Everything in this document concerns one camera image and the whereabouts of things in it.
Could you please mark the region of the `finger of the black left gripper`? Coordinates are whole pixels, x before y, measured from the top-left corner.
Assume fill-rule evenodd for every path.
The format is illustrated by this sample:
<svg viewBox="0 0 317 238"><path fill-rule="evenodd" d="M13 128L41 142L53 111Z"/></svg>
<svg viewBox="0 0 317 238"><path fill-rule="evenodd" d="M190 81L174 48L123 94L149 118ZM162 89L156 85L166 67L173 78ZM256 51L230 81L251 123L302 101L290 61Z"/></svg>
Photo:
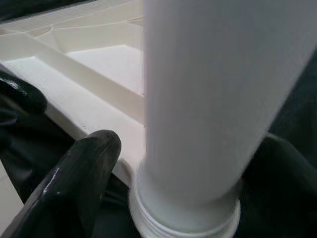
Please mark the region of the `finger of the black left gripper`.
<svg viewBox="0 0 317 238"><path fill-rule="evenodd" d="M47 109L47 99L38 88L3 70L0 71L0 93L27 113L43 114Z"/></svg>

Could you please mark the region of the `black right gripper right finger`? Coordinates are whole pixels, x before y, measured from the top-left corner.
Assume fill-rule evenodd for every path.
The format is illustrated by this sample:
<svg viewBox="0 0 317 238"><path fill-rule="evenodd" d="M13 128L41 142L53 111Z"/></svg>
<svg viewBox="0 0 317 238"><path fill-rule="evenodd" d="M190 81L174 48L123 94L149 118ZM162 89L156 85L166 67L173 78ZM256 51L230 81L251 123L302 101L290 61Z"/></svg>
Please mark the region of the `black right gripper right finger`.
<svg viewBox="0 0 317 238"><path fill-rule="evenodd" d="M239 238L315 238L317 169L268 134L242 176Z"/></svg>

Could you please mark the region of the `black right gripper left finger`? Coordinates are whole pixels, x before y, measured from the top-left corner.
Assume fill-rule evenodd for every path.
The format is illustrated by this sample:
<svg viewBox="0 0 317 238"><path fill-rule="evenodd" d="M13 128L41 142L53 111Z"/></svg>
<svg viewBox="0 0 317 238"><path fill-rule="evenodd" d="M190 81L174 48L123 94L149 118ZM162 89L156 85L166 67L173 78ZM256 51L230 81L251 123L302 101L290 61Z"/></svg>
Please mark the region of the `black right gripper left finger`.
<svg viewBox="0 0 317 238"><path fill-rule="evenodd" d="M6 238L89 238L121 152L112 130L76 141L26 200Z"/></svg>

